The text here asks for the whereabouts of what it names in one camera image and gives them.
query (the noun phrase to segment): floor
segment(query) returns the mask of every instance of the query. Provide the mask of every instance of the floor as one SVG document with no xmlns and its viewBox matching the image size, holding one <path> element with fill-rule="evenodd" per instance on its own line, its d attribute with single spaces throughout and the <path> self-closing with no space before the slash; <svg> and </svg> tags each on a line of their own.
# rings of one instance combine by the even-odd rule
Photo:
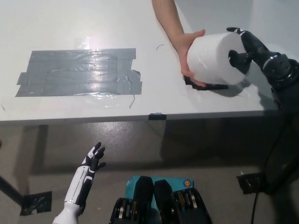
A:
<svg viewBox="0 0 299 224">
<path fill-rule="evenodd" d="M 19 206 L 0 193 L 0 223 L 51 224 L 77 166 L 100 140 L 107 166 L 96 174 L 80 223 L 109 223 L 128 178 L 160 175 L 193 178 L 214 224 L 249 224 L 254 195 L 242 194 L 236 176 L 262 168 L 281 123 L 268 117 L 2 127 L 0 175 L 23 194 L 51 190 L 53 204 L 52 212 L 20 217 Z M 270 176 L 298 148 L 297 138 L 285 132 L 270 159 Z M 296 177 L 276 196 L 260 195 L 259 223 L 299 223 Z"/>
</svg>

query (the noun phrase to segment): robotic arm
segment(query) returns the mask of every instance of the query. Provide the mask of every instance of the robotic arm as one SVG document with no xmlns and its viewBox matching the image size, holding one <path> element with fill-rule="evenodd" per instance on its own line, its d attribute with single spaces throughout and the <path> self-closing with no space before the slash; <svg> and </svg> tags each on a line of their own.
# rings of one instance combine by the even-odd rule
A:
<svg viewBox="0 0 299 224">
<path fill-rule="evenodd" d="M 84 212 L 95 172 L 106 165 L 99 163 L 105 151 L 105 148 L 100 146 L 100 142 L 96 144 L 78 167 L 66 194 L 64 209 L 54 219 L 53 224 L 78 224 L 78 217 Z"/>
<path fill-rule="evenodd" d="M 227 28 L 241 36 L 246 53 L 231 50 L 229 61 L 233 67 L 247 72 L 254 61 L 272 87 L 273 97 L 284 114 L 299 112 L 299 63 L 285 54 L 270 51 L 251 32 L 236 27 Z"/>
</svg>

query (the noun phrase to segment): white robotic hand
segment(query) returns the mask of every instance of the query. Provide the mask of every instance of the white robotic hand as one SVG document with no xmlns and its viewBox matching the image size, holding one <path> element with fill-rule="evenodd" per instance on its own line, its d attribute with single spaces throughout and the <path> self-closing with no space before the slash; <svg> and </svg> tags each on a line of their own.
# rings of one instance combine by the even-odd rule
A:
<svg viewBox="0 0 299 224">
<path fill-rule="evenodd" d="M 105 147 L 100 146 L 100 142 L 96 144 L 78 167 L 66 194 L 64 209 L 55 217 L 53 224 L 78 224 L 78 217 L 84 212 L 95 172 L 106 165 L 99 163 L 105 151 Z"/>
</svg>

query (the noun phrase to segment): gray duct tape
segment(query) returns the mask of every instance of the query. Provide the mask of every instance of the gray duct tape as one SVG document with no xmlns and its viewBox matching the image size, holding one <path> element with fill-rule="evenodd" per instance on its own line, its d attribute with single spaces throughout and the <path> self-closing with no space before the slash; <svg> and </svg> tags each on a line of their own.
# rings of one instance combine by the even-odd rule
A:
<svg viewBox="0 0 299 224">
<path fill-rule="evenodd" d="M 76 95 L 139 95 L 142 83 L 92 83 L 21 85 L 16 97 L 58 97 Z"/>
<path fill-rule="evenodd" d="M 18 79 L 17 85 L 27 85 L 28 84 L 29 75 L 26 72 L 22 72 Z"/>
<path fill-rule="evenodd" d="M 135 49 L 33 51 L 16 97 L 141 94 Z"/>
<path fill-rule="evenodd" d="M 32 51 L 30 62 L 44 61 L 98 61 L 106 56 L 116 56 L 118 59 L 136 59 L 136 49 L 91 49 L 91 50 L 52 50 Z"/>
<path fill-rule="evenodd" d="M 85 71 L 85 72 L 69 72 L 69 71 L 55 71 L 50 75 L 36 76 L 26 72 L 21 73 L 18 85 L 29 84 L 82 84 L 82 83 L 110 83 L 110 82 L 140 82 L 140 72 L 135 70 L 120 71 L 117 73 L 103 73 L 100 71 Z"/>
</svg>

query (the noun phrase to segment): toilet paper roll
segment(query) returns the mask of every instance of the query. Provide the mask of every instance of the toilet paper roll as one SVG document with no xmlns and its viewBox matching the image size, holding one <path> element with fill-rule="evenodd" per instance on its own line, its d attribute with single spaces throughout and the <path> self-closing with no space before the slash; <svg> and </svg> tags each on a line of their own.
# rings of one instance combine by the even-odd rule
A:
<svg viewBox="0 0 299 224">
<path fill-rule="evenodd" d="M 196 38 L 187 55 L 194 78 L 209 84 L 240 83 L 245 75 L 231 66 L 228 58 L 230 50 L 245 53 L 240 35 L 223 33 Z"/>
</svg>

